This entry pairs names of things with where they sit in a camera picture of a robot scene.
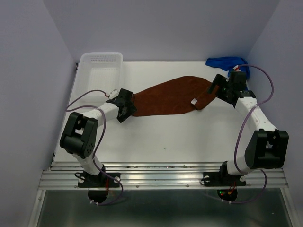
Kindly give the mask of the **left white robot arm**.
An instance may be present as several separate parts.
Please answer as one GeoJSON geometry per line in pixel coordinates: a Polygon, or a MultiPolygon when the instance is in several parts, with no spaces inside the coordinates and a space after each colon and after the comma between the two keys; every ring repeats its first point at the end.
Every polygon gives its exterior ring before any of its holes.
{"type": "Polygon", "coordinates": [[[104,137],[106,123],[114,119],[122,123],[137,111],[133,92],[122,88],[102,93],[108,100],[99,107],[85,105],[66,110],[70,115],[59,141],[60,147],[77,159],[94,186],[105,182],[104,165],[96,157],[96,151],[104,137]]]}

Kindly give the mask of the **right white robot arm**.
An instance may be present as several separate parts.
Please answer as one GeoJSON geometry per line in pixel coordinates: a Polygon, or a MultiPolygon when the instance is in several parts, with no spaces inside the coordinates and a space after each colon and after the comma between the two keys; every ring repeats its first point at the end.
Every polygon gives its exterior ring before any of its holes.
{"type": "Polygon", "coordinates": [[[289,135],[279,130],[265,116],[255,94],[247,89],[246,73],[232,71],[229,78],[217,74],[208,89],[217,98],[231,104],[244,118],[241,131],[247,126],[252,132],[245,151],[220,166],[216,178],[222,184],[229,184],[235,176],[241,176],[255,169],[282,168],[285,162],[289,135]]]}

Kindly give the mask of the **brown towel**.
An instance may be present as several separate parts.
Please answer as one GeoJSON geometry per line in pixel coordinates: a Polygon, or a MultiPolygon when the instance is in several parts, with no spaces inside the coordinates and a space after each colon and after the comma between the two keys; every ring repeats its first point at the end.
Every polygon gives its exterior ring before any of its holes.
{"type": "Polygon", "coordinates": [[[195,76],[182,76],[134,94],[135,117],[185,114],[202,110],[215,99],[208,93],[211,82],[195,76]]]}

